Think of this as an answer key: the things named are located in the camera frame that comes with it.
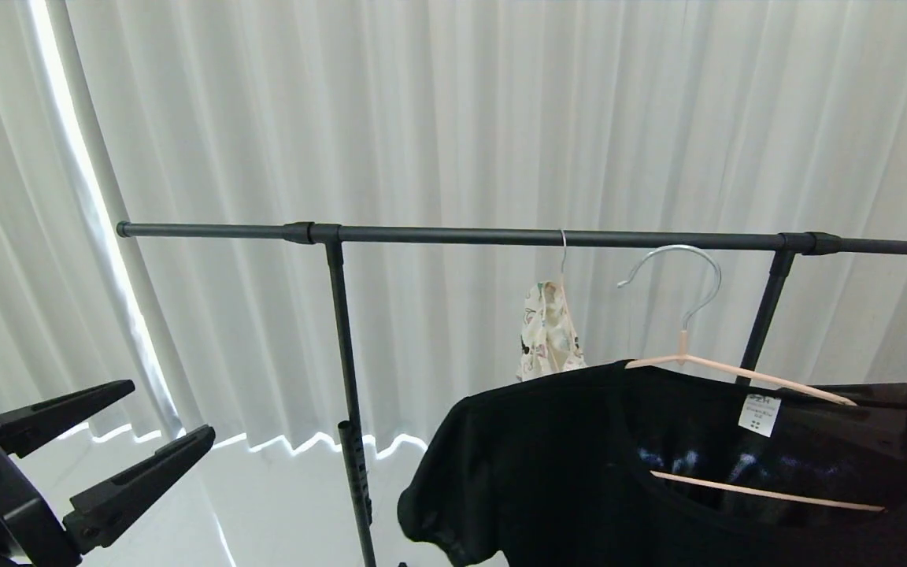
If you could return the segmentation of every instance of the patterned white fabric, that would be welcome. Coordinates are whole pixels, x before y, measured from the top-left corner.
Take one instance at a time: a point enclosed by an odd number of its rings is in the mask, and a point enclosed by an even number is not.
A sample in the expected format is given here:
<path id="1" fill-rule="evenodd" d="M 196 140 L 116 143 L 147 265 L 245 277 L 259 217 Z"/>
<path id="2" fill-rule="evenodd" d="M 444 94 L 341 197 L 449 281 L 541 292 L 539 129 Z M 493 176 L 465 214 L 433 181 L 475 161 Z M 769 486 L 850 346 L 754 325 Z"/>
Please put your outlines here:
<path id="1" fill-rule="evenodd" d="M 530 288 L 524 300 L 520 345 L 517 381 L 587 367 L 562 284 L 540 281 Z"/>

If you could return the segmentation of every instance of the black metal rod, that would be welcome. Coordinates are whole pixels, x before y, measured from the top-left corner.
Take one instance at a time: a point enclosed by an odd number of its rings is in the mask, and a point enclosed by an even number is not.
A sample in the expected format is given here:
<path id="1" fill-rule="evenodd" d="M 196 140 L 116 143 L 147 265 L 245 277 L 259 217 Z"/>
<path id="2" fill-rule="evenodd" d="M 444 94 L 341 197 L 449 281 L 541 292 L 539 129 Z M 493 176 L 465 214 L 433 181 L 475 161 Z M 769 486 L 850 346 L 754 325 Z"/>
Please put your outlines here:
<path id="1" fill-rule="evenodd" d="M 751 327 L 751 335 L 748 336 L 748 346 L 744 349 L 744 358 L 741 359 L 741 369 L 754 370 L 758 365 L 758 359 L 762 355 L 762 346 L 765 345 L 765 337 L 768 336 L 772 318 L 775 316 L 775 308 L 779 304 L 779 295 L 782 294 L 782 287 L 786 283 L 786 277 L 789 276 L 789 269 L 793 268 L 794 256 L 796 256 L 795 252 L 785 250 L 773 255 L 772 265 L 769 268 L 769 279 L 765 283 L 765 291 L 762 294 L 762 301 L 758 304 L 758 312 L 755 313 L 755 323 Z M 751 378 L 738 376 L 737 384 L 751 384 Z"/>
<path id="2" fill-rule="evenodd" d="M 373 551 L 373 535 L 370 532 L 370 510 L 364 498 L 363 477 L 360 474 L 360 454 L 363 434 L 357 431 L 352 423 L 345 421 L 338 424 L 339 441 L 342 442 L 342 459 L 345 460 L 345 474 L 349 478 L 349 495 L 352 496 L 352 509 L 356 513 L 356 530 L 359 532 L 359 547 L 363 550 L 364 567 L 377 567 L 377 557 Z"/>
<path id="3" fill-rule="evenodd" d="M 520 246 L 561 246 L 558 230 L 511 228 L 442 228 L 400 226 L 338 226 L 317 233 L 314 223 L 285 225 L 213 225 L 213 224 L 137 224 L 118 223 L 119 236 L 171 236 L 192 238 L 281 238 L 307 244 L 330 240 L 343 242 L 404 242 L 420 244 L 496 244 Z M 814 239 L 807 233 L 790 234 L 713 234 L 694 232 L 614 232 L 565 231 L 569 246 L 656 248 L 667 244 L 690 244 L 709 250 L 787 250 L 799 254 L 813 252 Z M 835 251 L 865 254 L 907 254 L 907 241 L 835 238 Z"/>
<path id="4" fill-rule="evenodd" d="M 345 258 L 342 242 L 335 240 L 324 244 L 328 254 L 328 271 L 331 273 L 331 300 L 335 304 L 335 326 L 338 329 L 338 348 L 342 358 L 342 381 L 345 384 L 345 403 L 349 410 L 348 421 L 339 424 L 342 455 L 345 457 L 346 475 L 359 545 L 363 549 L 365 567 L 376 567 L 373 537 L 370 534 L 372 505 L 366 484 L 366 453 L 363 451 L 363 422 L 359 415 L 359 390 L 356 385 L 356 358 L 352 347 L 352 326 L 349 323 L 349 300 L 345 291 Z"/>

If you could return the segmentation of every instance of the white sticker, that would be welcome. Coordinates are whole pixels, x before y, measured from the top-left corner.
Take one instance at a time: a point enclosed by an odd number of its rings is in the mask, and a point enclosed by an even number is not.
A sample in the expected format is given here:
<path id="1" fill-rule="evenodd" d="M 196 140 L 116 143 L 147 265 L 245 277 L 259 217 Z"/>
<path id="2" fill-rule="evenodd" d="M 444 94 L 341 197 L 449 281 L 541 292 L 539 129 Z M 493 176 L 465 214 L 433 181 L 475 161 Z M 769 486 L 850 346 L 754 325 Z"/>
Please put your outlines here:
<path id="1" fill-rule="evenodd" d="M 772 426 L 775 417 L 779 415 L 781 403 L 781 398 L 748 394 L 744 399 L 744 409 L 741 409 L 741 420 L 737 424 L 765 437 L 772 437 Z"/>

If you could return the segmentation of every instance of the curtain fold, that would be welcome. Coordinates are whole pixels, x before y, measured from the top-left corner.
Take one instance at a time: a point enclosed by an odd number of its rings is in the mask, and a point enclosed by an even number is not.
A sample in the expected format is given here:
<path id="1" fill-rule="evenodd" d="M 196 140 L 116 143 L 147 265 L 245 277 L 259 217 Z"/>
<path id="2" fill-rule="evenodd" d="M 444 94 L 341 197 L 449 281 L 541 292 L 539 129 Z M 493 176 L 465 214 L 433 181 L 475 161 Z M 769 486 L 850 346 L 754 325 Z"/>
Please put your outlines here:
<path id="1" fill-rule="evenodd" d="M 907 3 L 65 7 L 111 191 L 136 222 L 907 238 Z M 138 247 L 137 286 L 183 366 L 175 403 L 252 444 L 334 433 L 345 403 L 319 247 Z M 561 259 L 345 251 L 364 425 L 383 445 L 428 438 L 461 396 L 511 383 L 523 295 Z M 644 253 L 569 251 L 590 362 L 673 351 L 709 286 L 678 254 L 617 291 Z M 692 321 L 691 348 L 736 363 L 770 254 L 716 258 L 724 286 Z M 759 369 L 907 380 L 906 290 L 907 258 L 799 258 Z M 879 359 L 882 344 L 906 362 Z"/>
<path id="2" fill-rule="evenodd" d="M 130 378 L 91 427 L 143 434 L 161 420 L 37 50 L 28 5 L 0 3 L 0 412 Z"/>

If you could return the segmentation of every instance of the black t-shirt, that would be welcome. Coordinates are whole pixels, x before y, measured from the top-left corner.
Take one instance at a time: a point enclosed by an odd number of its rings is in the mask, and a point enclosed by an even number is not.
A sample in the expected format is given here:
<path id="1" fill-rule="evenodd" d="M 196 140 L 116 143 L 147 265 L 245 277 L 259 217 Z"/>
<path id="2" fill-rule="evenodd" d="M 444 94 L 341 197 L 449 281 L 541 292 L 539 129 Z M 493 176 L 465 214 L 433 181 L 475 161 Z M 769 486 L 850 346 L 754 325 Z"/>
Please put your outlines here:
<path id="1" fill-rule="evenodd" d="M 748 394 L 781 399 L 771 437 L 737 425 Z M 623 361 L 498 388 L 450 410 L 398 519 L 454 565 L 502 550 L 515 567 L 906 567 L 907 456 L 822 434 L 808 425 L 814 410 L 847 421 L 881 409 Z M 692 487 L 651 470 L 887 509 Z"/>

